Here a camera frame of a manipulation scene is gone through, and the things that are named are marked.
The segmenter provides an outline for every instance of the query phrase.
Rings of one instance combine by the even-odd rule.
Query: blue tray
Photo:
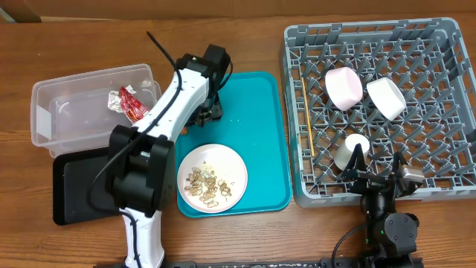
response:
[[[185,156],[204,144],[235,150],[248,170],[242,199],[227,211],[206,214],[190,207],[177,191],[180,211],[188,217],[211,217],[279,211],[291,201],[291,175],[276,80],[264,71],[232,74],[219,91],[220,121],[189,127],[176,142],[176,172]]]

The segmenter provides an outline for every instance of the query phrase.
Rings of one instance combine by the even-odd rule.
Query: round plate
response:
[[[192,173],[192,168],[199,168],[204,161],[215,171],[216,180],[224,179],[231,189],[231,197],[222,196],[218,190],[214,198],[218,206],[212,208],[200,201],[200,196],[192,197],[185,190],[185,186],[190,185],[186,180],[188,174]],[[234,150],[220,144],[207,144],[196,148],[185,156],[178,168],[177,186],[180,195],[189,206],[204,213],[219,213],[233,207],[245,193],[247,184],[248,171],[243,159]]]

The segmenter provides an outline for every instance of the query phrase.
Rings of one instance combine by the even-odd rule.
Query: dish rack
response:
[[[298,205],[358,204],[360,196],[349,192],[332,158],[353,133],[370,141],[367,171],[388,175],[397,150],[422,168],[424,186],[405,199],[476,197],[475,76],[453,19],[293,25],[284,31],[280,59]],[[362,101],[347,111],[332,105],[324,82],[328,70],[344,66],[364,86]],[[381,115],[367,93],[367,83],[382,77],[391,79],[407,102],[393,121]]]

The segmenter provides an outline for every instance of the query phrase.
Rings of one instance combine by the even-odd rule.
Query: transparent container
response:
[[[123,113],[107,107],[109,92],[131,85],[134,97],[152,108],[161,90],[147,64],[124,66],[45,80],[33,86],[31,141],[56,157],[105,147],[118,125],[132,124]]]

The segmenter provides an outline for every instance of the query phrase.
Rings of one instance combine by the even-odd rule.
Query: wooden table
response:
[[[35,82],[146,63],[165,87],[173,70],[145,31],[174,58],[202,54],[213,43],[226,47],[236,72],[268,71],[280,81],[278,51],[288,25],[436,16],[459,22],[476,63],[475,13],[0,25],[0,267],[90,267],[122,261],[126,254],[119,217],[54,224],[53,159],[30,140]],[[281,103],[286,114],[282,95]],[[421,220],[416,255],[427,267],[476,267],[475,207],[476,200],[398,205]],[[161,240],[171,261],[318,260],[363,220],[356,207],[305,209],[294,201],[276,213],[191,220],[172,202],[162,216]],[[338,254],[363,248],[363,234],[357,234]]]

